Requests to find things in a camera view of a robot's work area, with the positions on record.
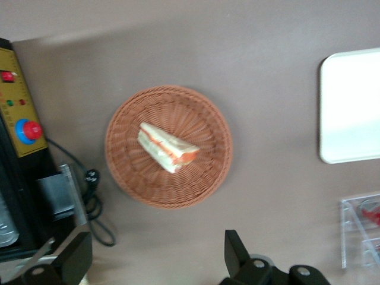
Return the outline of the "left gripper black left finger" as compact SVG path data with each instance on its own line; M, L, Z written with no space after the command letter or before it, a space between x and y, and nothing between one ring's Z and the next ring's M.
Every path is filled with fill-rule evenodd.
M35 265L17 278L18 284L80 284L93 260L89 232L81 232L51 264Z

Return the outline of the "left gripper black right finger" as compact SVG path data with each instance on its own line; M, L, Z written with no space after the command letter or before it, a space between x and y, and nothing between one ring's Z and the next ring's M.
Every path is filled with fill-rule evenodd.
M225 230L224 261L229 276L220 284L272 284L273 269L266 257L250 256L236 230Z

